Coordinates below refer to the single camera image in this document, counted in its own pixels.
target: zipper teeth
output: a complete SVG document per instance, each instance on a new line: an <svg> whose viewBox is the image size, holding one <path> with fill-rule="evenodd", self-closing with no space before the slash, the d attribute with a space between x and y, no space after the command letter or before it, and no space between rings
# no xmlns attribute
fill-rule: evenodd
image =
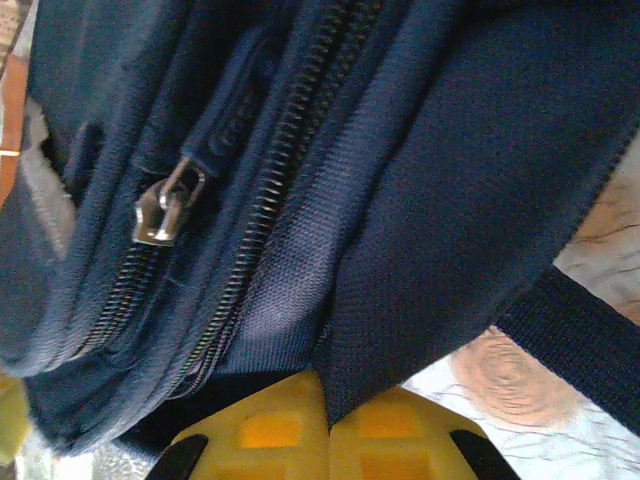
<svg viewBox="0 0 640 480"><path fill-rule="evenodd" d="M250 88L238 108L225 122L219 142L233 150L246 132L246 126L255 119L255 100L258 92ZM72 358L79 358L103 347L117 338L132 321L145 300L148 288L156 274L162 247L133 243L127 251L118 278L100 313L100 317Z"/></svg>
<svg viewBox="0 0 640 480"><path fill-rule="evenodd" d="M329 9L293 82L289 99L276 124L267 154L267 174L252 206L236 263L218 308L181 368L174 387L200 362L196 376L192 382L180 385L184 388L176 390L172 397L195 391L224 354L235 329L241 300L284 205L290 182L376 24L381 5L361 1L353 11L347 8L334 6Z"/></svg>
<svg viewBox="0 0 640 480"><path fill-rule="evenodd" d="M100 317L74 357L104 346L131 322L153 280L159 253L159 248L150 245L129 247Z"/></svg>

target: black plastic piece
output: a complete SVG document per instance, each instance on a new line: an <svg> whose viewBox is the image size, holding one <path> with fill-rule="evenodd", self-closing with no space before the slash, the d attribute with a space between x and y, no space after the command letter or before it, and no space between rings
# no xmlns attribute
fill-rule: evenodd
<svg viewBox="0 0 640 480"><path fill-rule="evenodd" d="M468 430L449 434L478 480L520 480L498 449L486 438Z"/></svg>
<svg viewBox="0 0 640 480"><path fill-rule="evenodd" d="M209 443L204 435L192 435L171 445L146 480L188 480Z"/></svg>

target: gray fabric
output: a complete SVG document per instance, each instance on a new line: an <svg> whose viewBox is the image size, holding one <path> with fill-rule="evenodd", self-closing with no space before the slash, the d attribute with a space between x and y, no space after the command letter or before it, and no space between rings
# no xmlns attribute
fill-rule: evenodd
<svg viewBox="0 0 640 480"><path fill-rule="evenodd" d="M40 145L48 137L42 109L31 99L25 107L27 145L19 172L29 187L31 201L47 238L59 259L64 258L75 226L75 206Z"/></svg>

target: orange object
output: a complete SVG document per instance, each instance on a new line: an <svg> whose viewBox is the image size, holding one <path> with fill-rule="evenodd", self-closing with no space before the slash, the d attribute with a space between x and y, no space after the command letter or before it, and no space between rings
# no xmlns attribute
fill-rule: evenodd
<svg viewBox="0 0 640 480"><path fill-rule="evenodd" d="M2 85L4 126L0 145L0 207L9 196L16 178L22 140L28 66L24 60L9 55L5 72Z"/></svg>
<svg viewBox="0 0 640 480"><path fill-rule="evenodd" d="M147 477L178 478L516 477L477 424L399 387L362 405L329 432L320 380L304 372L180 433Z"/></svg>

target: wooden surface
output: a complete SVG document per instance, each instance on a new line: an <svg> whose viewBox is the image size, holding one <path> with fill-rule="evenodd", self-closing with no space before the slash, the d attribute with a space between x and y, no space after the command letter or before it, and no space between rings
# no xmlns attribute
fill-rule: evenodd
<svg viewBox="0 0 640 480"><path fill-rule="evenodd" d="M4 72L5 60L29 11L31 0L0 0L0 77Z"/></svg>
<svg viewBox="0 0 640 480"><path fill-rule="evenodd" d="M10 55L2 83L2 103L4 104L4 127L0 146L2 152L20 151L26 88L27 64L18 57ZM17 157L0 156L0 207L13 187L17 165Z"/></svg>

